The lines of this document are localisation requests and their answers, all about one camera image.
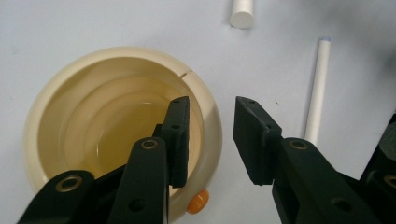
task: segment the orange cap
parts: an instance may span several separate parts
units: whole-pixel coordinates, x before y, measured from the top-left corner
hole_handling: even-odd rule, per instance
[[[191,199],[187,212],[190,214],[199,213],[205,207],[207,201],[209,201],[209,191],[203,189]]]

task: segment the white cylinder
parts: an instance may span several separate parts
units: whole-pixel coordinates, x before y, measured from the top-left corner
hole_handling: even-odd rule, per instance
[[[253,25],[253,18],[253,0],[233,0],[231,26],[238,29],[247,29]]]
[[[318,43],[318,56],[315,69],[314,83],[311,93],[311,102],[305,127],[304,139],[316,145],[323,107],[327,67],[330,55],[330,38],[323,37]]]

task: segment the white table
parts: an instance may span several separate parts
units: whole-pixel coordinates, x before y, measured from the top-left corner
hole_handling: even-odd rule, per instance
[[[302,137],[317,40],[332,38],[318,148],[359,178],[396,108],[396,2],[257,0],[249,30],[229,23],[232,0],[2,1],[0,223],[34,197],[22,159],[27,113],[43,86],[80,56],[116,46],[168,53],[212,91],[223,151],[207,207],[177,223],[279,223],[271,187],[254,186],[232,139],[236,95],[258,101]]]

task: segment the screw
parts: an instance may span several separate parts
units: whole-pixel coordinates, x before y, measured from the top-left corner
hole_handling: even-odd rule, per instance
[[[386,175],[384,176],[384,180],[385,183],[396,189],[396,175]]]
[[[77,189],[82,183],[82,177],[79,175],[69,175],[58,182],[56,185],[56,190],[61,193],[72,191]]]
[[[143,149],[154,149],[158,146],[158,142],[154,140],[146,140],[140,145]]]
[[[351,212],[352,205],[343,198],[333,198],[332,204],[343,212]]]
[[[129,209],[133,213],[141,212],[148,207],[148,202],[144,199],[135,199],[129,203]]]
[[[298,141],[298,140],[290,141],[289,145],[296,149],[301,149],[301,150],[308,149],[308,145],[305,142]]]

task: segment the cream bowl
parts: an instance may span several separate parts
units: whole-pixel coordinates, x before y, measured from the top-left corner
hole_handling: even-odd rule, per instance
[[[221,124],[205,83],[181,61],[152,49],[103,49],[69,64],[39,93],[26,120],[24,161],[35,191],[68,170],[102,176],[152,135],[171,100],[191,102],[188,181],[171,189],[171,222],[208,185],[219,163]]]

